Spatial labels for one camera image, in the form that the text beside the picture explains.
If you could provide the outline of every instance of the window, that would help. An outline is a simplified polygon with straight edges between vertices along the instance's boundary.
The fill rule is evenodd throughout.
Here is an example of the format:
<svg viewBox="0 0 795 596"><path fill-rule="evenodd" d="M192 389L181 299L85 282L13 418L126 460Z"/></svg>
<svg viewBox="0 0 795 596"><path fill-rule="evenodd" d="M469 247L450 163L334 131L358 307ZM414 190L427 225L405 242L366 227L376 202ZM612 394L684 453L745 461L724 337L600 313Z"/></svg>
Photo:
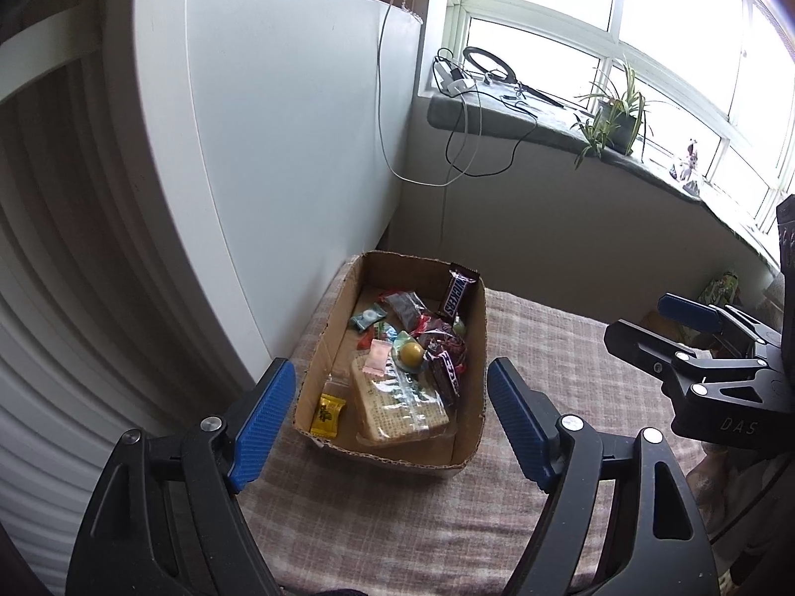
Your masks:
<svg viewBox="0 0 795 596"><path fill-rule="evenodd" d="M782 37L759 0L448 0L444 44L458 57L468 44L493 51L569 101L599 73L623 90L626 60L649 101L644 160L668 169L696 139L699 173L767 229L795 190L795 63Z"/></svg>

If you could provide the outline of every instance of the bed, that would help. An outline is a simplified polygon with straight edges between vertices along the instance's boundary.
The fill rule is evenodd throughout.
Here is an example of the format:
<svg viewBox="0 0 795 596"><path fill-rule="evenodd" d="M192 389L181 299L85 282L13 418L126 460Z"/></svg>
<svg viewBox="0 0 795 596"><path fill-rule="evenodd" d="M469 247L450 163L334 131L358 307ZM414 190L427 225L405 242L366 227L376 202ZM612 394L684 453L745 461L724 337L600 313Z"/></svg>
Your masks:
<svg viewBox="0 0 795 596"><path fill-rule="evenodd" d="M332 280L293 352L299 382L346 271ZM670 431L673 412L659 384L607 354L602 323L491 290L486 315L487 360L510 358L560 412L621 435L655 426L685 473L703 456L700 444ZM424 596L501 593L545 499L522 475L489 405L478 453L448 480L335 456L295 432L288 417L239 503L287 589ZM611 486L602 482L575 584L595 571L610 499Z"/></svg>

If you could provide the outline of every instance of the window frame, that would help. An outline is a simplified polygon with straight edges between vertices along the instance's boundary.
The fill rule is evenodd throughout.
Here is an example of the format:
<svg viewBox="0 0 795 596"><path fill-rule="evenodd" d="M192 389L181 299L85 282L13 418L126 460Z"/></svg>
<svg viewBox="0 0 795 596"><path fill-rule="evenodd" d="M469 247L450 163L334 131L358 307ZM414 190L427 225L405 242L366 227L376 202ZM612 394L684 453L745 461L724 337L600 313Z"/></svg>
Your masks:
<svg viewBox="0 0 795 596"><path fill-rule="evenodd" d="M448 0L444 18L443 46L449 47L453 55L460 59L468 35L470 20L476 18L534 33L598 58L601 72L600 85L606 84L607 75L611 72L611 68L617 65L617 61L626 58L641 81L657 89L681 108L693 114L720 137L718 149L712 162L701 164L701 171L706 180L712 183L715 173L720 167L720 161L729 146L742 154L743 158L746 154L751 153L749 142L734 124L734 99L743 67L746 65L745 55L748 48L746 43L749 38L754 6L761 12L765 10L764 4L760 0L742 0L742 45L738 57L738 73L734 82L732 105L728 113L723 112L673 71L642 51L619 40L623 6L624 0L613 0L607 30L604 30L565 13L523 0ZM595 101L591 101L591 110L594 107ZM764 229L770 225L771 221L774 221L775 207L786 197L786 190L793 180L795 174L794 121L795 96L793 96L790 105L789 130L784 139L778 164L773 167L760 167L746 158L750 167L768 187L765 199L753 217L758 228Z"/></svg>

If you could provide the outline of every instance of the yellow round candy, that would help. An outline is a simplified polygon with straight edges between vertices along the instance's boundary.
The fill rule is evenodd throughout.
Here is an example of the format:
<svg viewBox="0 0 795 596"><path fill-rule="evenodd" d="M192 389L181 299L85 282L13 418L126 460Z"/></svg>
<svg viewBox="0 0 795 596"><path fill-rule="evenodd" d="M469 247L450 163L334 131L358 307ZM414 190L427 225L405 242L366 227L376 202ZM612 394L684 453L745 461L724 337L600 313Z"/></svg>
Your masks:
<svg viewBox="0 0 795 596"><path fill-rule="evenodd" d="M418 342L407 342L403 347L400 347L400 361L403 365L412 369L422 365L422 356L425 354L422 345Z"/></svg>

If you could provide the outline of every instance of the plant pot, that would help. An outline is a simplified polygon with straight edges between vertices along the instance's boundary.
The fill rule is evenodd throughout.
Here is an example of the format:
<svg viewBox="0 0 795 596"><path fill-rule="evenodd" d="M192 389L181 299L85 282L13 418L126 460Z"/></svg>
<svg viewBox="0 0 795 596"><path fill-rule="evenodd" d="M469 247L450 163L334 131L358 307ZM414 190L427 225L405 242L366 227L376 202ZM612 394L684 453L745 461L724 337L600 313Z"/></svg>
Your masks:
<svg viewBox="0 0 795 596"><path fill-rule="evenodd" d="M599 101L599 113L605 119L610 118L611 105L604 101ZM627 154L628 150L632 147L634 142L632 138L633 130L635 130L635 123L637 119L631 117L629 114L617 112L613 116L613 129L610 132L610 148L617 152Z"/></svg>

